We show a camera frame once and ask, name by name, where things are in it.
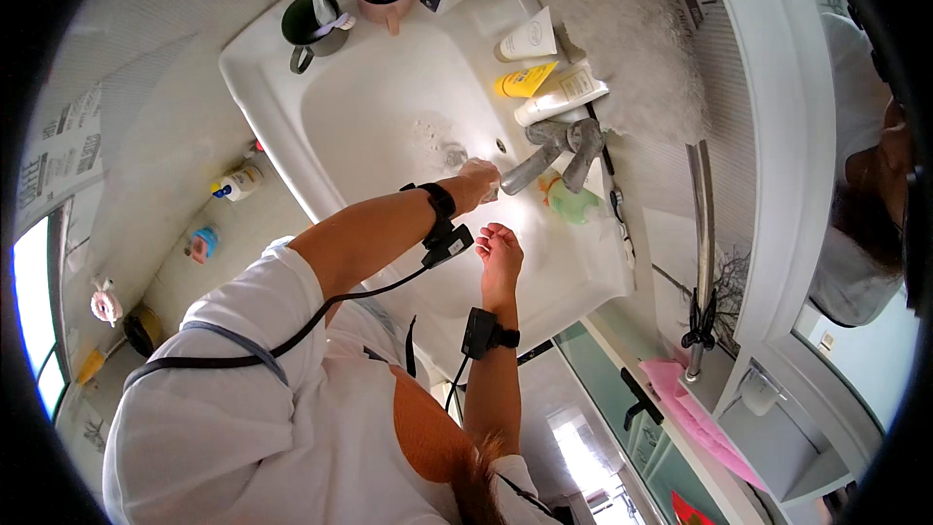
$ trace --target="sink basin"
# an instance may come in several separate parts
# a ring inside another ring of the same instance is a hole
[[[456,174],[467,157],[500,170],[533,148],[511,112],[518,100],[493,92],[496,77],[523,67],[493,58],[493,45],[530,18],[536,0],[464,0],[442,17],[421,5],[389,37],[358,17],[344,47],[291,73],[282,0],[220,55],[230,93],[291,192],[314,222],[408,182]],[[358,16],[355,0],[337,0]],[[519,279],[519,351],[547,340],[612,297],[634,288],[619,229],[569,226],[529,187],[499,195],[462,217],[474,235],[491,221],[514,229],[525,252]],[[385,286],[421,267],[419,244],[364,284]],[[473,251],[377,298],[407,327],[426,364],[452,377],[471,307],[481,303],[482,263]]]

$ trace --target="person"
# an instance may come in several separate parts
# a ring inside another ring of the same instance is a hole
[[[903,284],[910,131],[851,20],[821,16],[836,98],[835,186],[811,302],[842,326],[873,321]]]
[[[491,163],[471,159],[437,185],[461,215],[498,178]],[[198,327],[204,323],[265,350],[284,343],[328,298],[350,292],[428,235],[430,194],[415,188],[357,203],[274,244],[194,303],[182,331],[153,359],[243,355],[227,337]],[[492,223],[476,242],[482,307],[518,330],[519,240]],[[130,385],[104,453],[110,518],[556,523],[519,456],[515,349],[496,347],[473,362],[460,429],[419,384],[425,374],[413,379],[402,368],[397,334],[354,301],[341,304],[276,359],[284,379],[266,366],[163,369]]]

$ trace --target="brown hair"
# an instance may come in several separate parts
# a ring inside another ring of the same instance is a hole
[[[903,274],[900,229],[891,221],[877,194],[837,183],[833,192],[831,224],[865,251],[884,273]]]
[[[479,452],[469,448],[454,471],[453,497],[463,525],[506,525],[496,506],[493,484],[496,474],[490,464],[502,456],[502,438],[486,436]]]

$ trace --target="white shirt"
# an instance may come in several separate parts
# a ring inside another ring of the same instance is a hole
[[[323,303],[308,262],[277,246],[192,305],[185,322],[214,323],[271,350]],[[442,457],[468,436],[400,367],[370,359],[364,345],[398,365],[398,338],[347,302],[327,331],[318,324],[278,358],[289,387],[264,366],[160,370],[138,380],[123,395],[104,453],[110,518],[459,523]],[[153,358],[243,354],[223,336],[191,329]],[[493,469],[537,495],[519,456]],[[509,523],[556,522],[495,482]]]
[[[832,13],[821,16],[836,98],[837,184],[846,184],[846,161],[881,140],[891,92],[871,62],[871,43],[856,24]],[[871,261],[855,241],[831,225],[823,238],[809,296],[833,321],[860,326],[873,321],[902,284]]]

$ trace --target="faucet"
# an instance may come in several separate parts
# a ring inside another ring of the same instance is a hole
[[[531,184],[564,151],[574,153],[564,171],[564,184],[571,193],[579,193],[583,190],[589,165],[605,145],[599,122],[592,118],[573,123],[554,120],[535,122],[525,129],[525,137],[531,144],[538,144],[541,148],[518,167],[502,175],[499,188],[505,194],[517,194]]]

